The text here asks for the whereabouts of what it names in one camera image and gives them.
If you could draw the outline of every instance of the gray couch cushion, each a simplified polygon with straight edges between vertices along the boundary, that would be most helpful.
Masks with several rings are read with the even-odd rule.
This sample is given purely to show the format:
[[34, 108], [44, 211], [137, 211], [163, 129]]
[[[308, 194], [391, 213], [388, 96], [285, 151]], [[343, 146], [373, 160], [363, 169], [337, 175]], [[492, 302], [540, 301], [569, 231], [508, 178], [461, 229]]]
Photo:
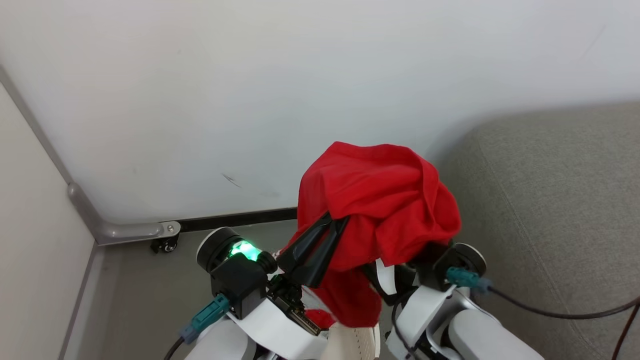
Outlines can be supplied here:
[[[471, 132], [441, 177], [458, 201], [457, 241], [497, 288], [532, 306], [591, 313], [640, 295], [640, 103], [496, 120]], [[547, 359], [610, 359], [630, 314], [557, 320], [478, 298]], [[638, 359], [640, 318], [619, 359]]]

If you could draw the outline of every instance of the red fabric scrap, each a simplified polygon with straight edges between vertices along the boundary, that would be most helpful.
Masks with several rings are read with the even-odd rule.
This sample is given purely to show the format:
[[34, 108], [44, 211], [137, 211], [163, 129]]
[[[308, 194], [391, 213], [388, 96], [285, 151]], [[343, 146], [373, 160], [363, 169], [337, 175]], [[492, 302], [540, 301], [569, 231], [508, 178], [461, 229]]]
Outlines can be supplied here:
[[320, 329], [329, 329], [331, 325], [335, 324], [335, 319], [330, 313], [320, 309], [307, 309], [305, 315], [310, 318]]
[[429, 241], [446, 243], [460, 230], [456, 201], [436, 168], [407, 147], [335, 142], [305, 172], [298, 198], [298, 238], [326, 211], [351, 216], [320, 288], [314, 293], [340, 323], [372, 327], [380, 296], [357, 269], [381, 258], [411, 260]]

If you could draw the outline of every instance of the black cable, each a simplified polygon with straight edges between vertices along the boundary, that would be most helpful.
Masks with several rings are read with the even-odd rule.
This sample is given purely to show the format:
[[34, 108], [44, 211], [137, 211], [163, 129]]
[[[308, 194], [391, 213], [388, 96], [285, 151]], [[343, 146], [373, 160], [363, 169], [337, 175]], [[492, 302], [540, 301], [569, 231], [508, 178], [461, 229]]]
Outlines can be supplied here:
[[620, 334], [620, 338], [618, 339], [618, 343], [616, 344], [616, 349], [613, 350], [613, 356], [611, 357], [611, 360], [616, 360], [618, 358], [618, 353], [622, 348], [622, 343], [625, 341], [625, 337], [629, 332], [631, 323], [634, 322], [634, 319], [636, 318], [636, 314], [638, 314], [638, 309], [640, 309], [640, 304], [636, 304], [636, 306], [634, 307], [634, 310], [631, 312], [631, 316], [629, 317], [629, 320], [627, 320], [627, 324], [625, 325], [625, 328], [622, 330], [622, 334]]
[[624, 310], [630, 309], [630, 308], [640, 304], [640, 297], [637, 297], [633, 301], [627, 302], [624, 305], [621, 305], [621, 306], [618, 306], [618, 307], [614, 307], [613, 309], [601, 311], [599, 313], [575, 314], [575, 315], [573, 315], [573, 314], [559, 314], [559, 313], [551, 313], [549, 311], [544, 311], [544, 310], [536, 309], [535, 307], [531, 307], [531, 306], [525, 305], [525, 304], [517, 301], [513, 297], [510, 297], [509, 295], [503, 293], [502, 291], [494, 288], [493, 286], [487, 287], [487, 290], [489, 290], [490, 292], [498, 295], [499, 297], [503, 298], [504, 300], [507, 300], [508, 302], [512, 303], [513, 305], [521, 307], [522, 309], [525, 309], [527, 311], [530, 311], [532, 313], [536, 313], [536, 314], [539, 314], [539, 315], [548, 316], [550, 318], [558, 318], [558, 319], [587, 320], [587, 319], [603, 318], [605, 316], [610, 316], [610, 315], [614, 315], [614, 314], [617, 314], [617, 313], [621, 313]]
[[173, 346], [171, 346], [171, 348], [169, 349], [169, 351], [167, 351], [166, 355], [164, 356], [164, 360], [170, 360], [171, 356], [173, 356], [173, 353], [178, 350], [178, 348], [180, 347], [180, 345], [182, 345], [182, 343], [184, 342], [184, 339], [182, 338], [182, 336], [178, 339], [178, 341], [175, 342], [175, 344], [173, 344]]
[[393, 308], [393, 310], [391, 310], [391, 324], [394, 326], [394, 330], [396, 331], [396, 335], [397, 335], [398, 339], [400, 339], [400, 341], [402, 341], [402, 345], [404, 345], [404, 348], [407, 350], [407, 352], [409, 352], [409, 355], [413, 356], [413, 358], [415, 360], [420, 360], [418, 355], [415, 353], [415, 350], [412, 347], [409, 346], [409, 344], [406, 342], [404, 337], [400, 334], [400, 330], [398, 330], [398, 326], [396, 325], [396, 312], [398, 310], [398, 306], [400, 306], [400, 304], [403, 301], [405, 301], [411, 295], [413, 295], [413, 292], [415, 292], [415, 289], [413, 289], [411, 291], [407, 291], [406, 293], [402, 294], [402, 296], [400, 296], [396, 300], [396, 303], [394, 304], [394, 308]]

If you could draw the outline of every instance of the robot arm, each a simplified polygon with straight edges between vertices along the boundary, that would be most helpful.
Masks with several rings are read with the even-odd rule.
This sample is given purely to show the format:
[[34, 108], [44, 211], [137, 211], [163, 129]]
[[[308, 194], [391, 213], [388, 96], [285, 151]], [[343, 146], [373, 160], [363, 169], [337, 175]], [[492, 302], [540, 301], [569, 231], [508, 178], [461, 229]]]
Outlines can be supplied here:
[[[211, 275], [212, 294], [228, 300], [228, 311], [206, 324], [188, 359], [244, 359], [249, 353], [253, 359], [261, 349], [259, 359], [320, 359], [326, 334], [305, 316], [301, 285], [319, 286], [347, 222], [325, 214], [281, 254], [277, 265], [284, 274], [271, 279], [267, 274], [278, 266], [270, 254], [229, 228], [208, 235], [197, 261]], [[429, 244], [410, 266], [385, 268], [380, 261], [362, 268], [387, 304], [403, 305], [387, 338], [391, 353], [408, 359], [408, 347], [431, 359], [541, 359], [448, 282], [450, 268], [482, 275], [486, 265], [472, 247], [451, 243]]]

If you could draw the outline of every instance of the wall bracket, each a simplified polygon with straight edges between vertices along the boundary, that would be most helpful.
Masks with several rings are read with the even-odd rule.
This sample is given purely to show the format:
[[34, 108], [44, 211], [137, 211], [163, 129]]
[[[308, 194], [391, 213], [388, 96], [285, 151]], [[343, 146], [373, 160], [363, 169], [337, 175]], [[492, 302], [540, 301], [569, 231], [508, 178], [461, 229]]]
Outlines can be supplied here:
[[98, 245], [169, 238], [180, 233], [180, 223], [177, 221], [124, 225], [108, 222], [98, 214], [77, 183], [69, 184], [67, 194]]

